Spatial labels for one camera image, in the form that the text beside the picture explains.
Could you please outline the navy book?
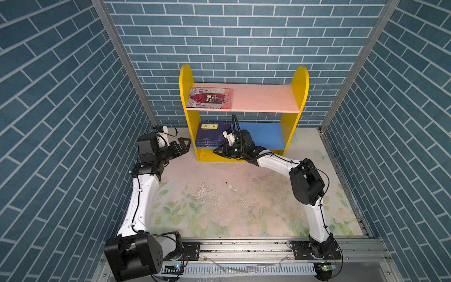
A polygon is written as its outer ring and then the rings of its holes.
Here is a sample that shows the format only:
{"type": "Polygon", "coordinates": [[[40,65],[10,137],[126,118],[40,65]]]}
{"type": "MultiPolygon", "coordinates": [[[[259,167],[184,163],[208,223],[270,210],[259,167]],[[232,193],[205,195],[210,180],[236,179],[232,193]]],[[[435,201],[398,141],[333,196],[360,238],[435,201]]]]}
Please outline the navy book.
{"type": "Polygon", "coordinates": [[[231,122],[200,122],[195,145],[197,148],[217,148],[228,143],[224,132],[231,130],[231,122]]]}

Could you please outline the red illustrated cover book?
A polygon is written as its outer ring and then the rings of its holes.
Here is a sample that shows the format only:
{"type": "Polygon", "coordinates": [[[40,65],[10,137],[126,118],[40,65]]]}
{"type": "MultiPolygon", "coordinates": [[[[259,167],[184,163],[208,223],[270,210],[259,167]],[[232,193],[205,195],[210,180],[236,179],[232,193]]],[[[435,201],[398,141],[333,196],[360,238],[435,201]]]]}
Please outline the red illustrated cover book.
{"type": "Polygon", "coordinates": [[[231,109],[233,90],[229,88],[190,89],[186,106],[195,109],[231,109]]]}

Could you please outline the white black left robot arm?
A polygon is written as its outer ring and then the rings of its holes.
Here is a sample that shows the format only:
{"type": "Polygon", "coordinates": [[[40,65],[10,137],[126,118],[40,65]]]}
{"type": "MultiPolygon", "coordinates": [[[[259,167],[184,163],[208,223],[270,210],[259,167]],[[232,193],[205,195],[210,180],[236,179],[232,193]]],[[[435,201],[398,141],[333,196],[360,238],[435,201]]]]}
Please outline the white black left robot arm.
{"type": "Polygon", "coordinates": [[[174,259],[175,276],[187,266],[188,252],[178,231],[150,232],[153,202],[161,186],[164,168],[172,159],[189,152],[191,140],[169,142],[163,132],[147,133],[137,140],[139,155],[130,171],[132,195],[124,221],[114,238],[105,243],[104,254],[116,281],[159,274],[165,259],[174,259]]]}

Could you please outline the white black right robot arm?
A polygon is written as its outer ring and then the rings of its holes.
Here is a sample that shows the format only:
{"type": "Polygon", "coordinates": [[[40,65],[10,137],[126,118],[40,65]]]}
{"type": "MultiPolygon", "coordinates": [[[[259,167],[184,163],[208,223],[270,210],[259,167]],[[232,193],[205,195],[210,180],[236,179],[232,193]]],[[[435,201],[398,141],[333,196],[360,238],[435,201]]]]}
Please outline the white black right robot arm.
{"type": "Polygon", "coordinates": [[[215,148],[215,155],[246,161],[289,178],[294,197],[305,205],[312,256],[323,259],[330,255],[337,244],[324,217],[323,197],[328,188],[320,176],[322,171],[318,170],[310,159],[287,159],[265,147],[255,145],[247,130],[227,130],[223,135],[227,143],[215,148]]]}

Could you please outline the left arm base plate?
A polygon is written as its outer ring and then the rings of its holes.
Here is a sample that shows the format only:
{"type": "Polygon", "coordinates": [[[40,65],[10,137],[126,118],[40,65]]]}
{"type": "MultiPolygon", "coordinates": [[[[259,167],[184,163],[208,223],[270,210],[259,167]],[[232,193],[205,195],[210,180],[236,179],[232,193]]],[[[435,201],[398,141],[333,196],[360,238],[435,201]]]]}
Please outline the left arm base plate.
{"type": "Polygon", "coordinates": [[[184,261],[198,261],[200,257],[200,242],[183,242],[182,248],[176,247],[170,252],[164,261],[181,261],[184,255],[184,261]]]}

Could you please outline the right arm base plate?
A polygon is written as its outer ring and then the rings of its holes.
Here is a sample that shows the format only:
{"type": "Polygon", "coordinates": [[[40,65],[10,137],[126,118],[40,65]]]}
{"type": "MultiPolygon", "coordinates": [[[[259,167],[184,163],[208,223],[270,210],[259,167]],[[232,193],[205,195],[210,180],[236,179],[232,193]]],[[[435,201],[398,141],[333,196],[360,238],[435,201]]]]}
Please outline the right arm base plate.
{"type": "Polygon", "coordinates": [[[288,246],[292,250],[296,260],[342,259],[342,252],[334,240],[323,243],[318,243],[314,240],[290,241],[288,246]]]}

